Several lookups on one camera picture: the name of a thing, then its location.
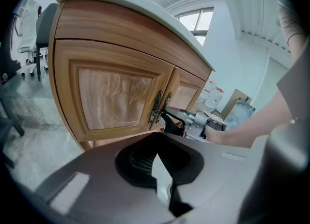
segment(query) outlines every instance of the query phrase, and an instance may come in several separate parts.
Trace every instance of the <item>wooden cabinet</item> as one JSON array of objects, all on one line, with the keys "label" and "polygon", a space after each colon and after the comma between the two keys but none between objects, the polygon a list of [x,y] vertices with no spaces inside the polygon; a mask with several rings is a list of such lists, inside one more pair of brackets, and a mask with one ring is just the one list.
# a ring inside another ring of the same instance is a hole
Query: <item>wooden cabinet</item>
[{"label": "wooden cabinet", "polygon": [[159,91],[173,65],[103,42],[58,40],[54,70],[58,96],[78,141],[116,138],[147,131]]},{"label": "wooden cabinet", "polygon": [[[171,93],[170,101],[167,106],[190,111],[202,92],[205,84],[205,81],[195,77],[187,71],[175,67],[163,95],[163,100],[159,105],[159,109],[162,108],[165,100]],[[164,124],[165,122],[163,119],[157,121],[156,117],[151,126],[151,130],[162,128]]]},{"label": "wooden cabinet", "polygon": [[94,0],[60,3],[48,63],[58,111],[83,147],[161,128],[149,120],[158,93],[158,109],[171,93],[169,106],[190,110],[211,73],[158,22]]}]

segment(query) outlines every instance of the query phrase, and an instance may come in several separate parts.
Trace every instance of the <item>cabinet door panel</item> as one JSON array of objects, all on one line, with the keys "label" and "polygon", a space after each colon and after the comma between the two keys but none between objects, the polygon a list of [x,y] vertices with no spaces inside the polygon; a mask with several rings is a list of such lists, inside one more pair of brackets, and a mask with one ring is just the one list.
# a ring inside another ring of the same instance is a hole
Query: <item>cabinet door panel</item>
[{"label": "cabinet door panel", "polygon": [[[167,106],[190,111],[197,101],[205,84],[205,81],[195,77],[187,71],[175,67],[169,80],[168,86],[163,94],[159,108],[162,108],[165,99],[171,92],[172,96]],[[157,118],[153,121],[151,130],[162,128],[165,124],[163,119],[161,119],[158,123],[156,123],[156,120]]]},{"label": "cabinet door panel", "polygon": [[148,119],[173,65],[117,45],[57,40],[54,73],[62,111],[78,141],[149,130]]}]

